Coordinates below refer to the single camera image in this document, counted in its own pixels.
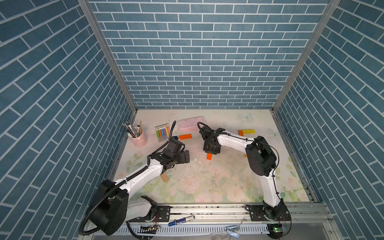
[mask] pink pencil cup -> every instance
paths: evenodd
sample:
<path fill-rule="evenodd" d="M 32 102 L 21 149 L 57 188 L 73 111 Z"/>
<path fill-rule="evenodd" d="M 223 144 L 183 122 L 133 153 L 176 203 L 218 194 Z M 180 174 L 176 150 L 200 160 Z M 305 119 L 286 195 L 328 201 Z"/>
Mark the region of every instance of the pink pencil cup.
<path fill-rule="evenodd" d="M 127 134 L 128 134 L 129 139 L 133 142 L 133 145 L 135 145 L 136 147 L 144 147 L 145 145 L 147 145 L 148 139 L 144 133 L 144 130 L 141 133 L 141 135 L 138 137 L 132 137 L 132 135 L 129 132 L 127 132 Z"/>

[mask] yellow block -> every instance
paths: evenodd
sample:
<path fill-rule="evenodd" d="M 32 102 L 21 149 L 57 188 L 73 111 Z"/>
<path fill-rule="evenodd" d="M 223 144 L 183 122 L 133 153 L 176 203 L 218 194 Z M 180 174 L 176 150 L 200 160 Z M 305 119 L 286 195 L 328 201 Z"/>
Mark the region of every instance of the yellow block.
<path fill-rule="evenodd" d="M 256 133 L 254 129 L 243 129 L 243 134 L 252 134 Z"/>
<path fill-rule="evenodd" d="M 160 175 L 161 179 L 164 181 L 164 182 L 168 182 L 169 181 L 169 177 L 167 176 L 166 173 L 163 173 Z"/>

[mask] black motor housing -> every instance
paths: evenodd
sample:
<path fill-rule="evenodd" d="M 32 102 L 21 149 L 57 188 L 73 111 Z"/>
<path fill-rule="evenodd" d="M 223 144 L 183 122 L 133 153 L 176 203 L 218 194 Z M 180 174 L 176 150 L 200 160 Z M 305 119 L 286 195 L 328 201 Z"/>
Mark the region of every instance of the black motor housing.
<path fill-rule="evenodd" d="M 93 196 L 87 212 L 89 212 L 113 186 L 115 186 L 115 183 L 108 179 L 102 182 Z M 114 198 L 102 202 L 89 217 L 89 219 L 108 236 L 116 232 L 124 223 L 127 214 L 129 194 L 119 188 L 116 192 L 112 193 L 110 197 Z"/>
<path fill-rule="evenodd" d="M 276 167 L 276 155 L 267 144 L 265 138 L 258 136 L 245 148 L 249 166 L 260 176 L 269 176 L 270 171 Z"/>

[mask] pink pencil case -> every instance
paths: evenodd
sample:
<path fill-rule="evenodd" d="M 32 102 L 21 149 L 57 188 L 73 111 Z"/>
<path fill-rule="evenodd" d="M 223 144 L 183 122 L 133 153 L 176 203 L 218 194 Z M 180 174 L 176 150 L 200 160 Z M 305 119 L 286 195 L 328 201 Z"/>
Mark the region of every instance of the pink pencil case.
<path fill-rule="evenodd" d="M 196 118 L 188 118 L 184 120 L 177 121 L 177 125 L 179 126 L 179 130 L 184 131 L 190 131 L 193 129 L 197 129 L 197 123 L 202 122 L 205 123 L 204 117 L 196 117 Z"/>

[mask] brick wallpaper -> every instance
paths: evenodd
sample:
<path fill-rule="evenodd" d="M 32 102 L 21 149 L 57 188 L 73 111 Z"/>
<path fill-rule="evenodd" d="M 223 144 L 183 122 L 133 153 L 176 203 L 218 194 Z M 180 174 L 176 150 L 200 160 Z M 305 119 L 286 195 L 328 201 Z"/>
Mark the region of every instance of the brick wallpaper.
<path fill-rule="evenodd" d="M 329 0 L 91 0 L 138 108 L 271 108 Z"/>
<path fill-rule="evenodd" d="M 342 0 L 278 110 L 345 239 L 383 239 L 383 12 Z"/>
<path fill-rule="evenodd" d="M 0 239 L 77 239 L 130 115 L 76 0 L 0 1 Z"/>

